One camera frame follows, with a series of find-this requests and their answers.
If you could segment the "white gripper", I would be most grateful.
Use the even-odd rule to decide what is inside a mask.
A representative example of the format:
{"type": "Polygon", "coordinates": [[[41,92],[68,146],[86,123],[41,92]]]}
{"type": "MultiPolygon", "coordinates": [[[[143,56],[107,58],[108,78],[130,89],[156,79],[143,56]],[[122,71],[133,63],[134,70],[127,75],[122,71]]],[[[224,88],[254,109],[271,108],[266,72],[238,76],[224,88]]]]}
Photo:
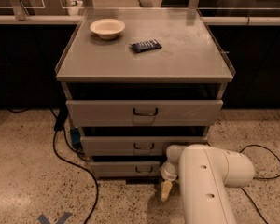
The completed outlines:
{"type": "Polygon", "coordinates": [[[161,200],[165,202],[171,192],[173,181],[178,178],[178,163],[167,160],[160,167],[161,177],[165,180],[161,183],[161,200]]]}

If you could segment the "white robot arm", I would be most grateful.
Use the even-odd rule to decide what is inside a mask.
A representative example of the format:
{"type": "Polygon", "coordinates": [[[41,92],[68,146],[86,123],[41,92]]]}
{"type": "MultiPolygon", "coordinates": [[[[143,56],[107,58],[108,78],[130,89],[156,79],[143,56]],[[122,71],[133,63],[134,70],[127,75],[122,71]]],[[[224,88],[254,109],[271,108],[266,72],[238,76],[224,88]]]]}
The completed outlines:
{"type": "Polygon", "coordinates": [[[226,188],[251,183],[255,169],[244,154],[208,145],[170,145],[161,166],[161,200],[179,182],[185,224],[237,224],[226,188]]]}

